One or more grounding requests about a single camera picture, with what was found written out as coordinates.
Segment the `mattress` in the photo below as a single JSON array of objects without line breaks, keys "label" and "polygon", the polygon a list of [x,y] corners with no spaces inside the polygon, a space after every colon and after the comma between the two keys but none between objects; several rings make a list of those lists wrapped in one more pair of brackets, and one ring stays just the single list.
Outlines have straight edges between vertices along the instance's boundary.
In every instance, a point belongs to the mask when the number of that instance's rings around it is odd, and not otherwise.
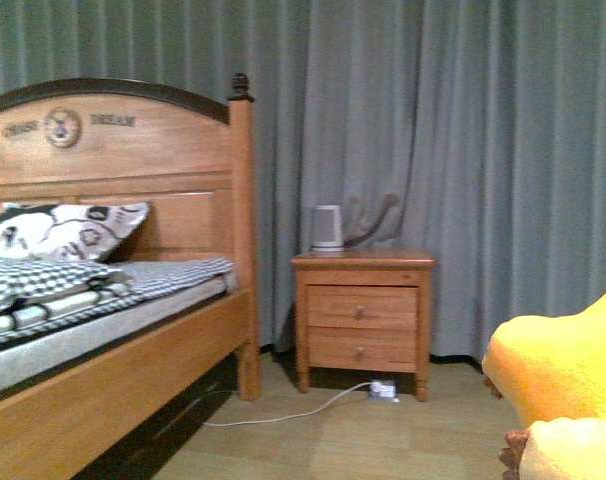
[{"label": "mattress", "polygon": [[[135,282],[163,278],[173,262],[115,264]],[[238,288],[234,270],[162,298],[0,351],[0,392],[59,364],[148,328],[186,308]]]}]

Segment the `bed leg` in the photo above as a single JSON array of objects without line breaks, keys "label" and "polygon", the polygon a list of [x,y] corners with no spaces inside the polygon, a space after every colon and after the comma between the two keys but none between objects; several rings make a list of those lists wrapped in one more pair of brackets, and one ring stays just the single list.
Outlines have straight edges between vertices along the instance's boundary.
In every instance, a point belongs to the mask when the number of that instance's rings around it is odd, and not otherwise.
[{"label": "bed leg", "polygon": [[236,350],[238,358],[238,385],[241,400],[254,401],[260,392],[259,350],[251,343],[241,345]]}]

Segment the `yellow armchair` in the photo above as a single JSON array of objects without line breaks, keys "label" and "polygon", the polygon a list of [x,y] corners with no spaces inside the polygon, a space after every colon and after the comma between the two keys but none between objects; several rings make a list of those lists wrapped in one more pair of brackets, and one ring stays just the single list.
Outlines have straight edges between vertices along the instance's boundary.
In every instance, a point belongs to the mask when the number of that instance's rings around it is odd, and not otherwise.
[{"label": "yellow armchair", "polygon": [[483,371],[526,428],[506,434],[505,480],[606,480],[606,294],[576,315],[504,323]]}]

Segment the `checkered blanket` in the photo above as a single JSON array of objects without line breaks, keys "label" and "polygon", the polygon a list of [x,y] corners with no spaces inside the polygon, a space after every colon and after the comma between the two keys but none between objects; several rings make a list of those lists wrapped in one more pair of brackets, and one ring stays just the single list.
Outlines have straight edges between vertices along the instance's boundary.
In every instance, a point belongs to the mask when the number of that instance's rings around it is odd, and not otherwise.
[{"label": "checkered blanket", "polygon": [[[199,285],[233,269],[233,264],[224,258],[161,262],[171,268],[163,268],[161,276],[137,280],[116,268],[118,265],[40,261],[22,262],[17,266],[12,262],[0,262],[0,292],[10,298],[9,301],[1,300],[0,293],[0,323],[9,326],[0,329],[0,350]],[[78,263],[93,265],[72,265]],[[127,278],[130,284],[128,288],[123,288],[119,282]],[[66,289],[68,296],[61,296]],[[47,309],[56,302],[78,302],[83,290],[97,292],[98,300],[92,305],[82,304],[80,309],[62,315],[49,314],[36,322],[25,321],[26,315],[34,312],[34,306]],[[62,310],[67,307],[60,303],[58,306]]]}]

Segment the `bed frame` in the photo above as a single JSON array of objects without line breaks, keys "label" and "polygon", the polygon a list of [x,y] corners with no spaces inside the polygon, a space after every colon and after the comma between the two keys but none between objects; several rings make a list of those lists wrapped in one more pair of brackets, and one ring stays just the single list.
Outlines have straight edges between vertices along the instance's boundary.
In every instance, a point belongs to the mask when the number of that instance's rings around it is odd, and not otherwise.
[{"label": "bed frame", "polygon": [[[253,99],[68,79],[0,96],[0,204],[148,201],[112,260],[225,256],[242,289],[0,400],[0,479],[70,478],[232,352],[259,395]],[[62,133],[59,125],[65,127]]]}]

